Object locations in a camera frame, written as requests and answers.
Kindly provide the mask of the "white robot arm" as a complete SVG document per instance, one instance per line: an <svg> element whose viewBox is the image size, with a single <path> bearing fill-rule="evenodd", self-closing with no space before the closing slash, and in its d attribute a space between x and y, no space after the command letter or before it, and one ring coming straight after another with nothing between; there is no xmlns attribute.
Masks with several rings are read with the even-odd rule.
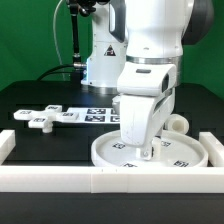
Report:
<svg viewBox="0 0 224 224"><path fill-rule="evenodd" d="M93 52L82 83L116 91L121 139L152 158L153 140L175 104L183 47L199 42L214 18L212 0L90 0Z"/></svg>

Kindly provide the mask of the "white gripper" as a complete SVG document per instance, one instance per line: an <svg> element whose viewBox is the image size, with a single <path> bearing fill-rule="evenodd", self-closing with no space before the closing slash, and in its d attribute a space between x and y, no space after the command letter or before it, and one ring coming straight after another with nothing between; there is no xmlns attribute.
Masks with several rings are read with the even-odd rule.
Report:
<svg viewBox="0 0 224 224"><path fill-rule="evenodd" d="M175 83L174 64L126 63L118 78L121 138L139 159L152 158L152 139L174 108Z"/></svg>

